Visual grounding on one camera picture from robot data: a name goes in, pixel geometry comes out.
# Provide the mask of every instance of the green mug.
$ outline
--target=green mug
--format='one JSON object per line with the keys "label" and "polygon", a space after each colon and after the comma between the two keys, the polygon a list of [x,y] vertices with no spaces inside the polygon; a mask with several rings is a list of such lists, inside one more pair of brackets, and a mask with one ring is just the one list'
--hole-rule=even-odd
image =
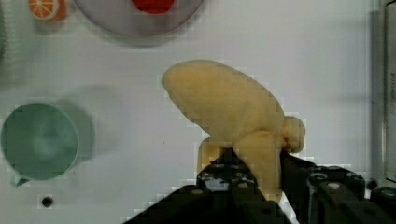
{"label": "green mug", "polygon": [[3,154],[16,172],[12,185],[52,179],[71,169],[78,154],[89,157],[81,153],[81,147],[91,149],[86,121],[86,115],[69,105],[31,103],[14,110],[1,132]]}

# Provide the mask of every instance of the white surface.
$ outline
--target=white surface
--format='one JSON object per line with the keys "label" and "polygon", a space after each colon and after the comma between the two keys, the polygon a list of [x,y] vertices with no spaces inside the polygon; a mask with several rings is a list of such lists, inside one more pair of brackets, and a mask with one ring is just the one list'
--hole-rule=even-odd
{"label": "white surface", "polygon": [[[139,41],[102,31],[76,9],[60,24],[39,24],[25,1],[2,1],[9,43],[0,119],[15,105],[67,98],[96,127],[94,158],[59,179],[15,189],[0,158],[2,224],[121,223],[173,187],[194,184],[205,133],[160,82],[169,66],[192,59],[226,63],[267,87],[304,121],[300,157],[371,175],[369,17],[376,1],[206,1],[175,33]],[[37,204],[47,194],[55,200],[50,210]]]}

